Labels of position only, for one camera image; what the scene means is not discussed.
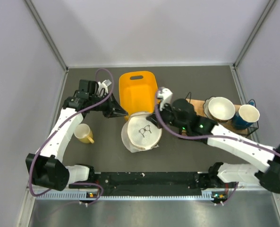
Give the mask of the white mesh laundry bag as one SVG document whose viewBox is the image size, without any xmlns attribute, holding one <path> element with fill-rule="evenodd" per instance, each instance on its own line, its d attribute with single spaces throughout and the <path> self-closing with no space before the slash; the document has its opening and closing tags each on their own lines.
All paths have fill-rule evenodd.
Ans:
<svg viewBox="0 0 280 227">
<path fill-rule="evenodd" d="M 162 136 L 159 129 L 146 118 L 148 112 L 137 112 L 129 117 L 121 130 L 121 139 L 128 151 L 136 153 L 157 148 Z"/>
</svg>

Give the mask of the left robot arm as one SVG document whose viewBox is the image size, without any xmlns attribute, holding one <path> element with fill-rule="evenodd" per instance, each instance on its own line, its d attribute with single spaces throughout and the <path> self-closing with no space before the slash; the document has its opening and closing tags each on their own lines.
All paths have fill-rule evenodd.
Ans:
<svg viewBox="0 0 280 227">
<path fill-rule="evenodd" d="M 95 184 L 93 167 L 82 164 L 64 166 L 62 160 L 75 129 L 90 111 L 101 112 L 106 118 L 128 115 L 116 101 L 112 90 L 110 80 L 80 80 L 78 90 L 65 99 L 47 140 L 36 153 L 28 154 L 25 159 L 31 184 L 57 191 L 76 182 L 87 188 Z"/>
</svg>

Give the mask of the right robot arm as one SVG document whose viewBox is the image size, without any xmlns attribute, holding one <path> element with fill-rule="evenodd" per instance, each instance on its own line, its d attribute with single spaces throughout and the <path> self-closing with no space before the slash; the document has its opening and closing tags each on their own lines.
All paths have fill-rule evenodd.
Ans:
<svg viewBox="0 0 280 227">
<path fill-rule="evenodd" d="M 239 165 L 215 163 L 208 171 L 212 186 L 220 187 L 230 182 L 254 183 L 280 193 L 280 145 L 276 148 L 265 146 L 235 134 L 216 121 L 198 115 L 185 99 L 157 104 L 147 120 L 181 139 L 220 148 L 247 162 Z"/>
</svg>

